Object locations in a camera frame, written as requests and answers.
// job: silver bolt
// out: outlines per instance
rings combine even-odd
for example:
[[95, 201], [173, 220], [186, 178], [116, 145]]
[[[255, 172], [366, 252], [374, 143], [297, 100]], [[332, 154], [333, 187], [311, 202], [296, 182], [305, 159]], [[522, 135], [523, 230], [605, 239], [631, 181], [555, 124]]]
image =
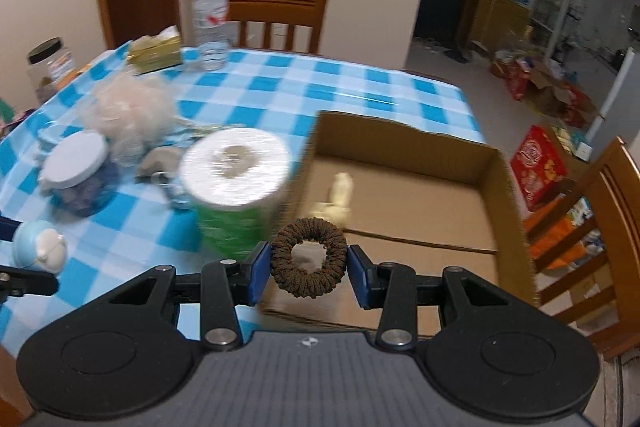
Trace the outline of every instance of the silver bolt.
[[413, 340], [412, 334], [406, 330], [386, 330], [380, 338], [390, 346], [406, 346]]
[[228, 328], [215, 328], [207, 331], [204, 338], [209, 344], [216, 344], [217, 346], [228, 346], [236, 340], [238, 335], [235, 331]]

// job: gray ribbed surface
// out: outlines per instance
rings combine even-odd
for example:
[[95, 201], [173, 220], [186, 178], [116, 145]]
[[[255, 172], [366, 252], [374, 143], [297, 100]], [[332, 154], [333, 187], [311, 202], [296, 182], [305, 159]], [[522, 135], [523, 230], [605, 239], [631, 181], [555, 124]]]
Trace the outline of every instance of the gray ribbed surface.
[[[255, 333], [238, 351], [207, 355], [178, 394], [139, 415], [98, 423], [43, 413], [26, 425], [508, 427], [455, 408], [430, 387], [410, 357], [383, 353], [362, 333], [267, 331]], [[589, 424], [573, 416], [548, 425]]]

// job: plastic jar with white lid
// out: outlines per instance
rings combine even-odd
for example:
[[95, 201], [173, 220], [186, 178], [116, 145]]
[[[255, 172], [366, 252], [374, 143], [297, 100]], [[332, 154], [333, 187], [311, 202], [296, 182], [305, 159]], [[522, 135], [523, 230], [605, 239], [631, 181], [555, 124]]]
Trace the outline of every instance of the plastic jar with white lid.
[[91, 216], [113, 198], [120, 172], [109, 157], [107, 140], [94, 131], [79, 131], [49, 153], [38, 176], [40, 188], [77, 216]]
[[76, 63], [62, 39], [55, 37], [32, 49], [27, 55], [29, 77], [38, 102], [47, 102], [59, 89], [76, 77]]

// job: table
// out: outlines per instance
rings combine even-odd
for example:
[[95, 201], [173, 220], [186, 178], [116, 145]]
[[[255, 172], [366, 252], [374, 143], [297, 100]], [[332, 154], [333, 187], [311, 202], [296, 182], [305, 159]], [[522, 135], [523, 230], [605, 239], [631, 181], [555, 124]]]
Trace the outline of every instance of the table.
[[[0, 142], [0, 212], [19, 221], [47, 219], [62, 232], [69, 261], [52, 297], [10, 298], [0, 309], [0, 343], [16, 355], [36, 330], [159, 264], [192, 273], [214, 255], [201, 248], [193, 211], [169, 208], [159, 188], [125, 178], [116, 197], [81, 219], [49, 204], [37, 188], [36, 131], [57, 121], [63, 136], [81, 129], [76, 103], [96, 82], [125, 64], [127, 44], [94, 64]], [[437, 80], [401, 71], [281, 52], [235, 50], [229, 65], [202, 73], [197, 53], [161, 71], [175, 89], [178, 111], [200, 123], [241, 123], [274, 132], [287, 143], [295, 168], [320, 110], [401, 121], [420, 130], [482, 142], [462, 92]], [[10, 244], [0, 244], [0, 264], [11, 264]], [[255, 309], [238, 307], [242, 332], [259, 327]], [[182, 306], [178, 328], [198, 337], [197, 305]]]

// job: orange bag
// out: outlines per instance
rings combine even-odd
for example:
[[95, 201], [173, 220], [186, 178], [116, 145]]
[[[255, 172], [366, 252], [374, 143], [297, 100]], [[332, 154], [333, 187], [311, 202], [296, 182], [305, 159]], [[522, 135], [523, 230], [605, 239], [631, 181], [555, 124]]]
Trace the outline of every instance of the orange bag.
[[[532, 216], [527, 217], [524, 220], [524, 229], [529, 232], [534, 225], [540, 222], [551, 209], [560, 201], [560, 198], [552, 201], [551, 203], [543, 206], [537, 212], [533, 213]], [[540, 240], [535, 244], [531, 245], [529, 248], [529, 255], [532, 259], [537, 259], [540, 257], [545, 251], [549, 248], [557, 245], [560, 241], [562, 241], [567, 235], [574, 231], [574, 224], [571, 222], [568, 216], [564, 216], [558, 223], [556, 223], [548, 232], [543, 235]], [[573, 245], [569, 250], [564, 252], [558, 259], [553, 261], [546, 269], [556, 269], [561, 268], [562, 266], [567, 266], [569, 263], [573, 261], [577, 261], [586, 253], [584, 246], [581, 241], [578, 241], [575, 245]]]

